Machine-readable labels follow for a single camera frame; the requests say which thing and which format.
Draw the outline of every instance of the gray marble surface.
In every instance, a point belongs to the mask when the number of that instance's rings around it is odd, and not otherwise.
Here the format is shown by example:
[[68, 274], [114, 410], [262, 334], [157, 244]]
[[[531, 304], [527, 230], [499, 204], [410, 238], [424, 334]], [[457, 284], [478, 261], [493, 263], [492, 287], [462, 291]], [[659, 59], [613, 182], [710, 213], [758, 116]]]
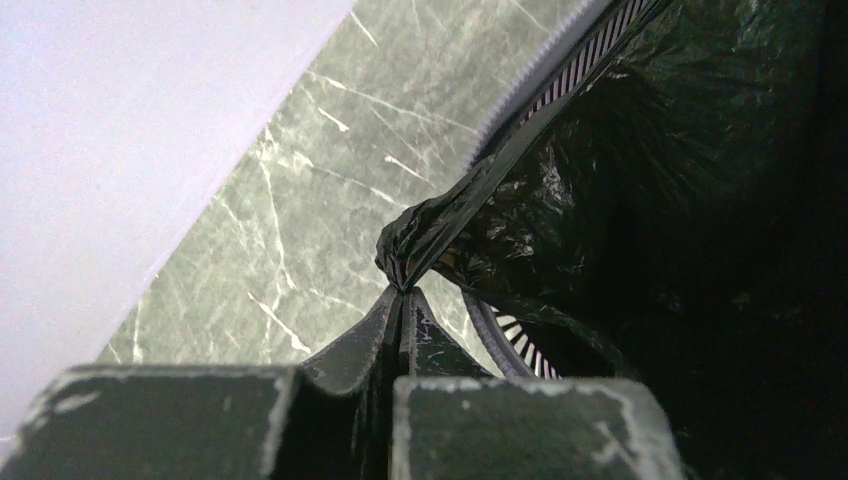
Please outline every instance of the gray marble surface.
[[[98, 361], [299, 362], [350, 328], [387, 284], [382, 227], [459, 179], [571, 3], [359, 1]], [[459, 289], [432, 272], [420, 286], [496, 371]]]

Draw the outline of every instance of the trash bag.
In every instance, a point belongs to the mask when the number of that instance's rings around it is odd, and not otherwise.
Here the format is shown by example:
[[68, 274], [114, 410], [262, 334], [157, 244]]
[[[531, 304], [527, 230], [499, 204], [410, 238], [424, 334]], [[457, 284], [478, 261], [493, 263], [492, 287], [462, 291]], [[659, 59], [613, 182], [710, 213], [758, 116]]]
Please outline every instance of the trash bag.
[[401, 288], [432, 267], [635, 374], [604, 339], [614, 326], [576, 313], [646, 286], [678, 312], [729, 302], [773, 260], [803, 171], [825, 4], [656, 0], [579, 88], [389, 224], [377, 265]]
[[651, 388], [705, 478], [840, 471], [845, 25], [848, 2], [655, 0], [574, 90], [387, 225], [377, 265], [569, 329]]

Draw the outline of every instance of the white wall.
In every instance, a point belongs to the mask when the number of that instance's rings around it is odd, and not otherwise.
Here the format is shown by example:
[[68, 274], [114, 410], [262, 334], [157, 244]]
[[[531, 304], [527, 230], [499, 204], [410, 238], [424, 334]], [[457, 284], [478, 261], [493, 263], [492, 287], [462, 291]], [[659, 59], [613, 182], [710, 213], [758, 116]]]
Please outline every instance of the white wall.
[[0, 458], [91, 361], [354, 0], [0, 7]]

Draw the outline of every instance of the white vein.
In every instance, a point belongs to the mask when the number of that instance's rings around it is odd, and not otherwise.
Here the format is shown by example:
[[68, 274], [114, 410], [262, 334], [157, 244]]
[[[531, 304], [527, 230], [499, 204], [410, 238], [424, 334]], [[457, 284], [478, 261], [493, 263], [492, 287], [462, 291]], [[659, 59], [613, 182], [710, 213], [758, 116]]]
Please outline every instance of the white vein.
[[427, 130], [427, 126], [424, 125], [424, 123], [422, 123], [420, 120], [419, 123], [421, 124], [421, 130], [424, 131], [424, 135], [427, 135], [427, 138], [430, 139], [430, 144], [433, 146], [433, 150], [436, 152], [436, 158], [439, 159], [440, 163], [444, 164], [445, 159], [442, 158], [442, 152], [439, 151], [439, 144], [436, 143], [436, 139], [434, 139], [433, 136], [430, 135], [430, 131]]
[[228, 331], [224, 330], [224, 335], [226, 335], [226, 336], [227, 336], [227, 338], [229, 338], [229, 339], [230, 339], [230, 341], [231, 341], [231, 342], [233, 342], [233, 345], [235, 345], [235, 346], [236, 346], [236, 348], [238, 348], [239, 350], [241, 350], [241, 345], [239, 345], [239, 343], [236, 341], [236, 337], [234, 337], [232, 333], [230, 333], [230, 332], [228, 332]]
[[191, 325], [183, 324], [184, 331], [191, 337], [191, 345], [193, 346], [195, 351], [200, 349], [200, 341], [197, 339], [197, 334], [194, 333], [194, 329], [191, 328]]
[[331, 175], [331, 176], [336, 177], [336, 178], [338, 178], [338, 179], [344, 180], [345, 182], [350, 182], [350, 183], [352, 183], [352, 184], [354, 184], [354, 185], [356, 185], [356, 186], [359, 186], [359, 187], [362, 187], [362, 188], [367, 188], [367, 189], [368, 189], [369, 191], [371, 191], [371, 193], [373, 193], [374, 195], [376, 195], [376, 196], [378, 196], [378, 197], [382, 198], [383, 200], [385, 200], [385, 201], [387, 201], [387, 202], [389, 202], [389, 203], [391, 203], [391, 204], [393, 204], [393, 205], [397, 205], [397, 206], [402, 207], [402, 208], [408, 208], [408, 207], [409, 207], [409, 205], [406, 205], [406, 204], [403, 204], [403, 203], [398, 202], [397, 200], [395, 200], [394, 198], [392, 198], [392, 197], [391, 197], [388, 193], [386, 193], [386, 192], [384, 192], [384, 191], [382, 191], [382, 190], [380, 190], [380, 189], [378, 189], [378, 188], [374, 188], [374, 187], [372, 187], [372, 186], [366, 185], [366, 184], [364, 184], [364, 183], [360, 182], [359, 180], [355, 180], [355, 179], [353, 179], [353, 178], [345, 177], [344, 175], [341, 175], [341, 174], [339, 174], [339, 173], [336, 173], [336, 172], [334, 172], [334, 171], [332, 171], [332, 170], [330, 170], [330, 169], [322, 168], [322, 167], [316, 166], [314, 163], [312, 163], [312, 161], [311, 161], [311, 160], [309, 160], [309, 158], [307, 158], [307, 157], [306, 157], [306, 155], [304, 155], [304, 154], [302, 154], [302, 153], [300, 153], [300, 152], [295, 152], [295, 153], [294, 153], [294, 155], [295, 155], [295, 158], [296, 158], [299, 162], [303, 163], [304, 165], [308, 166], [309, 168], [312, 168], [312, 169], [318, 170], [319, 172], [324, 172], [324, 173], [326, 173], [327, 175]]
[[445, 320], [444, 325], [448, 327], [448, 330], [451, 330], [453, 331], [453, 333], [457, 334], [459, 338], [465, 340], [465, 334], [457, 330], [457, 328], [453, 326], [453, 323], [450, 320]]
[[305, 352], [310, 355], [312, 354], [312, 349], [304, 345], [303, 342], [300, 341], [300, 337], [298, 337], [297, 334], [294, 333], [291, 328], [289, 328], [285, 323], [283, 323], [282, 320], [277, 318], [277, 315], [273, 312], [273, 310], [271, 310], [270, 307], [268, 307], [268, 305], [264, 304], [263, 302], [260, 302], [250, 292], [247, 292], [247, 296], [250, 298], [251, 301], [253, 301], [253, 303], [259, 306], [259, 308], [265, 313], [265, 315], [268, 316], [269, 320], [272, 320], [274, 323], [277, 324], [277, 326], [279, 326], [281, 329], [283, 329], [284, 332], [286, 332], [286, 334], [291, 339], [291, 346], [293, 349], [300, 350], [301, 352]]
[[528, 12], [526, 8], [522, 7], [520, 3], [518, 3], [516, 0], [509, 0], [509, 1], [510, 1], [510, 3], [512, 3], [513, 5], [518, 7], [518, 9], [521, 10], [522, 13], [524, 13], [524, 15], [527, 15], [527, 18], [529, 18], [530, 21], [533, 22], [534, 25], [541, 28], [543, 32], [548, 32], [548, 29], [545, 28], [544, 25], [539, 23], [539, 21], [536, 20], [536, 17], [534, 17], [530, 12]]
[[112, 356], [115, 357], [115, 361], [118, 362], [118, 365], [124, 363], [123, 360], [121, 360], [121, 356], [118, 355], [118, 352], [115, 350], [115, 347], [112, 346], [112, 342], [108, 342], [106, 344], [106, 348], [108, 348], [109, 351], [112, 352]]
[[398, 167], [400, 167], [400, 168], [404, 169], [407, 173], [409, 173], [409, 174], [410, 174], [410, 175], [412, 175], [413, 177], [417, 177], [417, 178], [419, 178], [419, 179], [421, 179], [421, 180], [425, 181], [428, 185], [433, 186], [433, 184], [432, 184], [432, 183], [430, 183], [430, 181], [429, 181], [429, 180], [427, 180], [426, 178], [422, 177], [422, 176], [421, 176], [421, 174], [419, 174], [419, 173], [418, 173], [418, 172], [416, 172], [415, 170], [413, 170], [413, 169], [411, 169], [411, 168], [407, 167], [406, 165], [404, 165], [403, 163], [401, 163], [401, 162], [400, 162], [400, 160], [398, 160], [397, 158], [395, 158], [395, 157], [393, 157], [393, 156], [391, 156], [391, 155], [389, 155], [389, 154], [386, 154], [386, 156], [383, 158], [383, 161], [384, 161], [384, 162], [386, 162], [386, 163], [391, 163], [391, 164], [397, 165]]
[[[336, 236], [338, 236], [338, 233], [339, 233], [339, 232], [338, 232], [338, 230], [333, 230], [333, 229], [331, 229], [331, 228], [330, 228], [330, 226], [329, 226], [329, 225], [327, 225], [327, 222], [325, 222], [324, 220], [321, 220], [321, 218], [320, 218], [320, 217], [316, 217], [316, 218], [315, 218], [315, 220], [316, 220], [319, 224], [321, 224], [321, 227], [322, 227], [324, 230], [326, 230], [326, 231], [327, 231], [327, 233], [329, 233], [331, 237], [336, 237]], [[344, 245], [345, 247], [347, 247], [347, 249], [348, 249], [348, 250], [350, 250], [350, 253], [353, 255], [353, 257], [351, 257], [351, 258], [354, 258], [354, 257], [362, 257], [362, 252], [358, 252], [358, 251], [357, 251], [355, 248], [353, 248], [353, 246], [352, 246], [351, 244], [349, 244], [348, 242], [346, 242], [346, 241], [344, 241], [344, 240], [337, 240], [337, 241], [338, 241], [339, 243], [341, 243], [342, 245]]]
[[363, 282], [365, 282], [365, 283], [370, 283], [370, 284], [376, 285], [376, 286], [378, 286], [378, 287], [380, 287], [380, 288], [386, 288], [386, 285], [387, 285], [386, 283], [380, 283], [380, 282], [378, 282], [377, 280], [374, 280], [374, 279], [372, 279], [372, 278], [368, 278], [368, 277], [366, 277], [365, 275], [360, 275], [360, 274], [358, 274], [358, 273], [354, 272], [354, 271], [353, 271], [353, 269], [352, 269], [352, 268], [350, 268], [350, 267], [345, 267], [345, 268], [347, 268], [347, 271], [348, 271], [348, 272], [350, 272], [350, 274], [351, 274], [351, 275], [353, 275], [354, 277], [356, 277], [356, 278], [358, 278], [358, 279], [362, 280], [362, 281], [363, 281]]
[[355, 310], [355, 311], [359, 312], [359, 313], [360, 313], [360, 314], [362, 314], [362, 315], [365, 315], [366, 313], [368, 313], [368, 312], [366, 312], [365, 310], [362, 310], [361, 308], [357, 307], [356, 305], [354, 305], [354, 304], [352, 304], [352, 303], [350, 303], [350, 302], [346, 302], [346, 301], [342, 300], [341, 298], [334, 297], [334, 296], [332, 296], [332, 295], [327, 295], [326, 293], [323, 293], [323, 292], [319, 292], [318, 290], [316, 290], [316, 289], [314, 289], [314, 288], [310, 288], [310, 289], [309, 289], [309, 293], [311, 293], [311, 294], [313, 294], [313, 295], [316, 295], [316, 296], [318, 296], [318, 297], [321, 297], [321, 298], [323, 298], [323, 299], [325, 299], [325, 300], [327, 300], [327, 301], [329, 301], [329, 302], [332, 302], [332, 303], [336, 303], [336, 304], [338, 304], [338, 305], [345, 306], [345, 307], [347, 307], [347, 308], [350, 308], [351, 310]]
[[217, 304], [215, 306], [215, 308], [212, 310], [212, 313], [210, 313], [209, 316], [206, 317], [205, 327], [211, 328], [213, 324], [216, 324], [218, 322], [218, 320], [221, 319], [221, 315], [223, 314], [223, 312], [224, 312], [224, 304], [223, 303]]
[[407, 142], [407, 141], [406, 141], [406, 139], [404, 139], [404, 138], [401, 136], [401, 134], [399, 134], [399, 133], [397, 132], [397, 130], [395, 130], [395, 129], [392, 127], [392, 124], [391, 124], [391, 123], [389, 123], [389, 122], [388, 122], [385, 118], [383, 118], [383, 116], [382, 116], [382, 115], [380, 115], [380, 112], [378, 112], [377, 110], [375, 110], [375, 109], [374, 109], [374, 107], [371, 107], [371, 111], [372, 111], [372, 112], [374, 112], [374, 115], [376, 115], [376, 116], [377, 116], [377, 118], [379, 118], [381, 122], [383, 122], [383, 125], [385, 125], [385, 126], [386, 126], [386, 128], [388, 128], [388, 129], [389, 129], [389, 130], [390, 130], [393, 134], [395, 134], [395, 136], [396, 136], [396, 137], [398, 137], [398, 139], [399, 139], [401, 142], [403, 142], [403, 144], [404, 144], [404, 145], [406, 145], [406, 148], [408, 148], [410, 152], [414, 153], [414, 154], [415, 154], [415, 156], [417, 156], [419, 159], [421, 159], [421, 161], [422, 161], [422, 162], [424, 161], [424, 157], [421, 155], [421, 152], [419, 152], [418, 150], [416, 150], [416, 149], [412, 148], [412, 145], [410, 145], [410, 144], [409, 144], [409, 142]]
[[262, 168], [262, 173], [265, 176], [265, 184], [268, 187], [268, 196], [271, 199], [271, 214], [274, 217], [274, 233], [277, 234], [274, 239], [274, 243], [277, 247], [277, 252], [280, 254], [280, 263], [278, 268], [283, 272], [283, 275], [286, 278], [286, 285], [292, 290], [297, 290], [297, 285], [295, 285], [294, 280], [292, 280], [291, 275], [289, 275], [289, 272], [286, 269], [286, 250], [283, 247], [282, 232], [280, 231], [280, 216], [277, 213], [277, 205], [274, 201], [274, 189], [271, 186], [271, 174], [268, 172], [268, 168], [264, 163], [259, 162], [259, 166]]
[[338, 118], [336, 118], [336, 117], [334, 117], [334, 116], [330, 115], [329, 113], [327, 113], [327, 111], [326, 111], [326, 110], [324, 110], [323, 108], [318, 107], [318, 113], [320, 113], [321, 115], [324, 115], [324, 116], [325, 116], [325, 117], [327, 117], [327, 119], [329, 119], [331, 122], [335, 123], [335, 124], [336, 124], [336, 126], [337, 126], [337, 127], [339, 127], [339, 131], [340, 131], [340, 132], [344, 133], [344, 132], [349, 132], [349, 131], [350, 131], [350, 127], [348, 127], [347, 125], [345, 125], [344, 123], [342, 123], [342, 122], [341, 122], [341, 120], [339, 120]]
[[133, 322], [133, 363], [141, 363], [144, 361], [144, 352], [138, 344], [138, 327], [141, 325], [141, 305], [135, 312], [135, 321]]
[[283, 298], [283, 287], [280, 285], [280, 279], [274, 278], [274, 290], [277, 291], [277, 296], [274, 297], [274, 301], [271, 303], [271, 310], [277, 311], [277, 308], [280, 306], [280, 300]]
[[[185, 317], [186, 311], [186, 302], [183, 300], [183, 292], [186, 290], [183, 286], [182, 282], [174, 275], [169, 275], [167, 277], [168, 283], [171, 284], [171, 294], [173, 295], [173, 299], [176, 300], [177, 308], [179, 310], [179, 318], [178, 320], [182, 320]], [[141, 318], [141, 308], [138, 310], [138, 316]]]
[[415, 29], [418, 31], [418, 36], [421, 36], [421, 17], [418, 16], [418, 5], [415, 0], [412, 0], [412, 15], [415, 16]]
[[356, 13], [350, 12], [350, 16], [353, 18], [353, 21], [356, 22], [356, 24], [359, 26], [359, 29], [362, 30], [365, 36], [368, 37], [368, 40], [371, 40], [371, 43], [373, 43], [375, 47], [380, 48], [380, 46], [377, 45], [377, 40], [374, 40], [374, 36], [371, 35], [371, 32], [369, 32], [368, 29], [365, 28], [365, 25], [363, 25], [362, 22], [359, 21], [359, 17], [356, 16]]
[[422, 114], [420, 114], [418, 112], [414, 112], [412, 110], [407, 110], [407, 109], [404, 109], [404, 108], [396, 107], [396, 106], [392, 105], [391, 103], [389, 103], [385, 100], [379, 99], [379, 98], [377, 98], [373, 95], [369, 95], [367, 93], [362, 93], [362, 92], [356, 91], [352, 88], [348, 88], [343, 83], [339, 82], [338, 80], [334, 80], [330, 77], [325, 77], [324, 75], [319, 75], [319, 74], [312, 72], [310, 70], [307, 70], [306, 73], [308, 73], [309, 75], [311, 75], [315, 78], [319, 78], [321, 80], [324, 80], [325, 82], [329, 83], [333, 87], [338, 88], [339, 90], [344, 90], [345, 92], [352, 93], [353, 95], [356, 95], [358, 97], [362, 97], [366, 100], [370, 100], [374, 103], [383, 105], [384, 107], [392, 109], [392, 110], [394, 110], [398, 113], [404, 113], [404, 114], [407, 114], [407, 115], [411, 115], [415, 118], [419, 118], [419, 119], [425, 120], [427, 122], [436, 122], [436, 121], [445, 122], [445, 123], [453, 125], [455, 127], [459, 127], [459, 128], [468, 130], [469, 132], [477, 135], [477, 130], [469, 127], [468, 125], [464, 125], [460, 122], [457, 122], [456, 120], [452, 120], [450, 118], [447, 118], [447, 117], [444, 117], [444, 116], [441, 116], [441, 115], [437, 115], [437, 114], [434, 114], [434, 113], [431, 113], [431, 112], [427, 112], [430, 115], [430, 117], [427, 117], [426, 115], [422, 115]]
[[308, 98], [310, 102], [315, 103], [315, 97], [313, 97], [312, 94], [309, 93], [309, 90], [307, 90], [306, 87], [301, 85], [300, 89], [303, 90], [303, 93], [306, 94], [306, 98]]
[[430, 6], [429, 6], [429, 5], [427, 5], [427, 6], [426, 6], [426, 8], [427, 8], [427, 13], [429, 13], [429, 14], [430, 14], [430, 16], [431, 16], [431, 17], [433, 17], [433, 20], [435, 20], [435, 21], [436, 21], [436, 23], [437, 23], [440, 27], [442, 27], [442, 30], [447, 30], [447, 27], [445, 27], [445, 24], [444, 24], [444, 23], [442, 23], [442, 20], [441, 20], [441, 19], [439, 19], [439, 16], [438, 16], [438, 15], [436, 15], [436, 14], [433, 12], [433, 9], [432, 9], [432, 8], [430, 8]]
[[262, 356], [271, 362], [271, 316], [265, 315], [265, 335], [262, 336]]
[[244, 226], [244, 222], [239, 220], [239, 218], [236, 216], [236, 213], [233, 211], [232, 208], [230, 208], [230, 205], [227, 202], [225, 202], [223, 199], [218, 200], [218, 205], [224, 207], [224, 210], [227, 212], [227, 215], [229, 215], [229, 217], [235, 222], [235, 224], [238, 225], [238, 228], [241, 231], [241, 235], [242, 235], [241, 244], [242, 244], [243, 247], [246, 248], [247, 247], [247, 239], [248, 239], [248, 237], [250, 237], [250, 235], [248, 234], [247, 229]]

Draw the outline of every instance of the black bag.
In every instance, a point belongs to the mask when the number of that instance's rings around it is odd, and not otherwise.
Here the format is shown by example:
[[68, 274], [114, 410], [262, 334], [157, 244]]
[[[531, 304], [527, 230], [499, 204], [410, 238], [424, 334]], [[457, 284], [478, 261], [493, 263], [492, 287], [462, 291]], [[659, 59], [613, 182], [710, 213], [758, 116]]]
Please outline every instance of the black bag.
[[[734, 362], [780, 348], [803, 358], [830, 346], [812, 330], [844, 333], [845, 12], [825, 0], [631, 0], [572, 25], [582, 43], [560, 43], [583, 55], [579, 78], [555, 101], [548, 78], [529, 112], [502, 114], [452, 189], [383, 230], [377, 265], [401, 289], [433, 268], [524, 322], [567, 328], [654, 391], [702, 472], [733, 452], [757, 475], [780, 471], [760, 467], [797, 442], [730, 435], [751, 399], [782, 391], [761, 381], [790, 378], [780, 365], [734, 377]], [[607, 42], [622, 15], [628, 28]], [[762, 395], [741, 398], [739, 382]], [[787, 465], [816, 456], [804, 458]]]

